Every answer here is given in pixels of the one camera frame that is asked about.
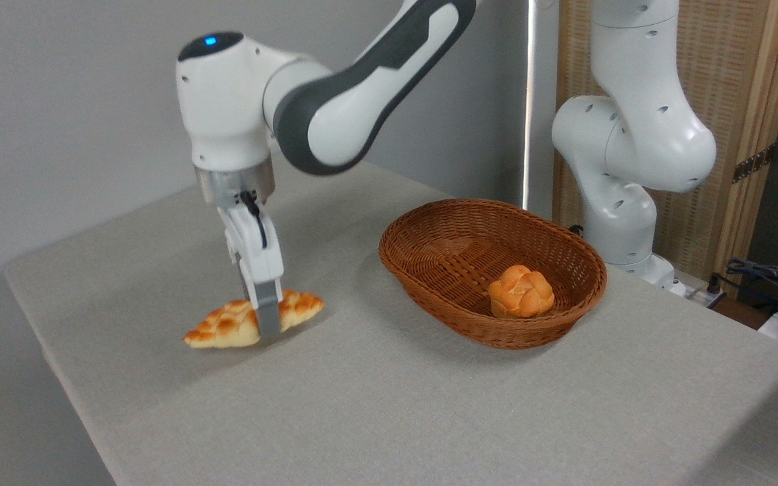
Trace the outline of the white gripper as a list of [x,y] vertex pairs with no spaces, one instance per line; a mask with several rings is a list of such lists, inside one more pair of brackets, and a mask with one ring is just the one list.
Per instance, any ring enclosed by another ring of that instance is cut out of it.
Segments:
[[228,251],[240,257],[240,278],[257,316],[261,338],[282,334],[279,304],[283,302],[280,278],[284,264],[278,235],[268,212],[259,204],[253,215],[247,206],[220,207]]

